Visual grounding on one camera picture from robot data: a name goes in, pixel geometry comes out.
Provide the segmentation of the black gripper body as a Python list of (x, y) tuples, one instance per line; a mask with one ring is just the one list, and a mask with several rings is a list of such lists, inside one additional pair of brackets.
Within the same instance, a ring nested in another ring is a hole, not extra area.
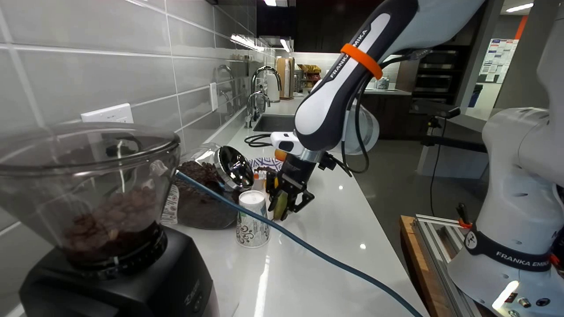
[(294, 209), (294, 212), (298, 212), (314, 198), (314, 193), (307, 189), (307, 182), (312, 175), (316, 163), (309, 159), (301, 159), (300, 156), (284, 149), (277, 149), (275, 156), (282, 161), (282, 168), (277, 172), (277, 177), (279, 177), (277, 189), (300, 193), (296, 200), (298, 203)]

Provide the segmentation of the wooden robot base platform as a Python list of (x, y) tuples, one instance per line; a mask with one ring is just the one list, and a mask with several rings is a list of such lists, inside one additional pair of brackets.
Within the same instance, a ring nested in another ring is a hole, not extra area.
[(409, 276), (432, 317), (472, 317), (474, 306), (451, 283), (446, 265), (462, 247), (455, 219), (430, 214), (400, 216), (400, 244)]

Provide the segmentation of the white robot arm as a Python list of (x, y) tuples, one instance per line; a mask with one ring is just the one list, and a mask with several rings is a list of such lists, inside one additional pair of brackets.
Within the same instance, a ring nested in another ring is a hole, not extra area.
[[(390, 54), (450, 40), (483, 1), (383, 0), (298, 105), (298, 158), (319, 163), (344, 138), (356, 94)], [(474, 302), (511, 317), (564, 317), (564, 10), (552, 20), (538, 75), (546, 107), (499, 110), (481, 142), (460, 144), (488, 154), (490, 181), (448, 276)]]

